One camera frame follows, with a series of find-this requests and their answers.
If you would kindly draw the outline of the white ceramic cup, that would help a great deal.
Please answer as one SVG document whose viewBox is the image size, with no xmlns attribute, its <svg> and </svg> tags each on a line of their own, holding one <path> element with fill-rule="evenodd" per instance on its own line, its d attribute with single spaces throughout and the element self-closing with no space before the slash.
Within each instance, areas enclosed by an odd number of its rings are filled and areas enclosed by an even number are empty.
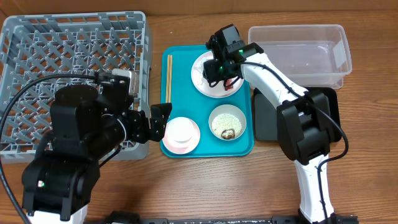
<svg viewBox="0 0 398 224">
<path fill-rule="evenodd" d="M 193 123 L 188 118 L 174 118 L 167 125 L 167 134 L 175 142 L 187 142 L 193 136 Z"/>
</svg>

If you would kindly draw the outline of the grey-green ceramic bowl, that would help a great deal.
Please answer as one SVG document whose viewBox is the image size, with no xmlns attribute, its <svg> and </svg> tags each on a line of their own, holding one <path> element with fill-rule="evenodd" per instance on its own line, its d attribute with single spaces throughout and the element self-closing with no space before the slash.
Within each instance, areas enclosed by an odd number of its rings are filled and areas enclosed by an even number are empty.
<svg viewBox="0 0 398 224">
<path fill-rule="evenodd" d="M 237 136 L 237 138 L 239 138 L 243 134 L 243 132 L 245 132 L 247 122 L 246 122 L 246 117 L 245 117 L 244 113 L 237 106 L 234 106 L 234 105 L 220 105 L 220 106 L 216 107 L 211 112 L 209 120 L 208 120 L 210 130 L 211 130 L 211 122 L 214 120 L 214 118 L 217 115 L 222 114 L 222 113 L 232 114 L 232 115 L 234 115 L 235 117 L 237 117 L 240 120 L 240 122 L 242 124 L 242 130 L 241 130 L 240 134 Z"/>
</svg>

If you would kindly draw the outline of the red snack wrapper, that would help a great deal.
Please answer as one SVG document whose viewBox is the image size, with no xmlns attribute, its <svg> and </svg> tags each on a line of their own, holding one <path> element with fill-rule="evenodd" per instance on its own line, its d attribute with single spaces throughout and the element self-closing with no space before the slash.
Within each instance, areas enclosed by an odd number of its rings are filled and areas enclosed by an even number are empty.
<svg viewBox="0 0 398 224">
<path fill-rule="evenodd" d="M 233 80 L 232 79 L 228 79 L 224 83 L 224 90 L 228 91 L 230 89 L 233 89 Z"/>
</svg>

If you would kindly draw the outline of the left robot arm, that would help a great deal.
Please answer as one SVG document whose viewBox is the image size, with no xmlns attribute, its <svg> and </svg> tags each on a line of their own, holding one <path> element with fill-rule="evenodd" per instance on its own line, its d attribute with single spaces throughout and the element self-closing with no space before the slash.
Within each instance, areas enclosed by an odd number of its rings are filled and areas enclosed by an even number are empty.
<svg viewBox="0 0 398 224">
<path fill-rule="evenodd" d="M 50 106 L 52 130 L 40 141 L 22 174 L 22 207 L 31 222 L 83 223 L 91 192 L 100 178 L 100 160 L 124 141 L 163 139 L 171 103 L 152 105 L 151 118 L 131 110 L 127 84 L 59 89 Z"/>
</svg>

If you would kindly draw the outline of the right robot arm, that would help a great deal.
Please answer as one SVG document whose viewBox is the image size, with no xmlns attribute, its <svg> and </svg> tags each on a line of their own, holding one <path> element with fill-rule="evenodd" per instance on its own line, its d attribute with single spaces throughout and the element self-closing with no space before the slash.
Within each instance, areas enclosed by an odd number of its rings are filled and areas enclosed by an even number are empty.
<svg viewBox="0 0 398 224">
<path fill-rule="evenodd" d="M 287 78 L 255 43 L 237 34 L 213 34 L 206 43 L 213 59 L 204 63 L 203 77 L 214 86 L 230 78 L 254 85 L 276 109 L 277 140 L 294 162 L 300 187 L 300 215 L 305 223 L 329 223 L 331 205 L 326 163 L 338 124 L 330 117 L 328 98 L 310 93 Z"/>
</svg>

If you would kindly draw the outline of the white rice grains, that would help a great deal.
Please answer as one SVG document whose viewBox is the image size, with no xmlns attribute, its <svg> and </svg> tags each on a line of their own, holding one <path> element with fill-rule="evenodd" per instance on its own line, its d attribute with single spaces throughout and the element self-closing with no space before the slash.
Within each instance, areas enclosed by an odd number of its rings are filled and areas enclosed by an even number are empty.
<svg viewBox="0 0 398 224">
<path fill-rule="evenodd" d="M 222 113 L 217 115 L 214 118 L 214 120 L 211 122 L 211 130 L 213 131 L 215 136 L 217 136 L 220 139 L 223 139 L 221 137 L 221 133 L 225 129 L 234 129 L 236 135 L 235 138 L 237 138 L 237 136 L 240 134 L 242 130 L 242 124 L 240 120 L 234 115 L 228 113 Z"/>
</svg>

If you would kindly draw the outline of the brown food scrap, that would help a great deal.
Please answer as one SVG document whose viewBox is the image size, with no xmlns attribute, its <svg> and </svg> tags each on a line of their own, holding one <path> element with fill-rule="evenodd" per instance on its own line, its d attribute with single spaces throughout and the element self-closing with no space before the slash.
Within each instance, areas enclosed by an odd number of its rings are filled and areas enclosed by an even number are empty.
<svg viewBox="0 0 398 224">
<path fill-rule="evenodd" d="M 236 137 L 235 135 L 235 130 L 234 129 L 225 129 L 222 133 L 221 133 L 221 137 L 223 139 L 234 139 Z"/>
</svg>

